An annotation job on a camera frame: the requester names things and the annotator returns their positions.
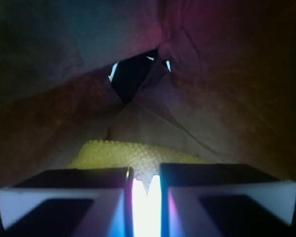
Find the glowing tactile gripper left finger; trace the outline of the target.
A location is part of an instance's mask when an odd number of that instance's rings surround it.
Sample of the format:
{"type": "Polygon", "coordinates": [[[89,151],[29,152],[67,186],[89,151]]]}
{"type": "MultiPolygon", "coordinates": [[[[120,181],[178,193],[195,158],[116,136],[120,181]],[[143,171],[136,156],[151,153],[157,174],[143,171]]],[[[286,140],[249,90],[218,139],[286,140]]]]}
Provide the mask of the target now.
{"type": "Polygon", "coordinates": [[[131,167],[55,169],[0,189],[5,237],[131,237],[131,167]]]}

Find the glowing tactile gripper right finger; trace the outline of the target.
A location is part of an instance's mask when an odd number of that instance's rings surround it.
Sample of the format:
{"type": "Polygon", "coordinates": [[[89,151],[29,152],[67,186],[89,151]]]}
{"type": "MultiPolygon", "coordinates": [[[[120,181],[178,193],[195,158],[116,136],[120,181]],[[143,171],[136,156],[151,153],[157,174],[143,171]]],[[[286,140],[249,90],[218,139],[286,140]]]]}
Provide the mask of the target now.
{"type": "Polygon", "coordinates": [[[296,182],[246,164],[160,165],[163,237],[285,237],[296,182]]]}

